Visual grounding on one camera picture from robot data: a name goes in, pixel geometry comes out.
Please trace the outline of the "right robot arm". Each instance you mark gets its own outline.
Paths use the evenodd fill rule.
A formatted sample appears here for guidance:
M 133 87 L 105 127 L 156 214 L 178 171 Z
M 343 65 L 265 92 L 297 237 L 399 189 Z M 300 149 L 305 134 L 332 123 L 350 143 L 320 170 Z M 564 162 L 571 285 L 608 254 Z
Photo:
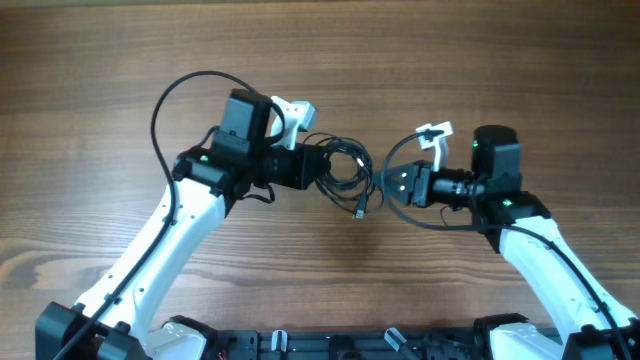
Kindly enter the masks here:
M 517 313 L 479 318 L 473 326 L 473 356 L 479 359 L 636 359 L 639 318 L 595 279 L 564 240 L 551 212 L 523 190 L 521 146 L 514 129 L 485 125 L 474 132 L 471 168 L 446 166 L 449 123 L 424 125 L 398 142 L 418 140 L 433 161 L 391 167 L 375 175 L 383 199 L 402 220 L 422 229 L 401 205 L 443 204 L 466 208 L 464 232 L 483 235 L 525 279 L 550 316 L 555 339 L 542 335 Z

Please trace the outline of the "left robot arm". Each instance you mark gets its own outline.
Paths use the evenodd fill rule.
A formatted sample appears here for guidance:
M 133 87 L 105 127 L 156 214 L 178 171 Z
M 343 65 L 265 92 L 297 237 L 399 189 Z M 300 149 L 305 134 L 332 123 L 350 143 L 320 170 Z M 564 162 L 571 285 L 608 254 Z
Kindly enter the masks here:
M 328 167 L 320 147 L 300 144 L 317 111 L 308 101 L 235 89 L 220 125 L 165 169 L 157 208 L 109 271 L 71 307 L 50 303 L 35 326 L 39 359 L 205 359 L 215 329 L 176 316 L 151 328 L 192 253 L 251 187 L 306 189 Z

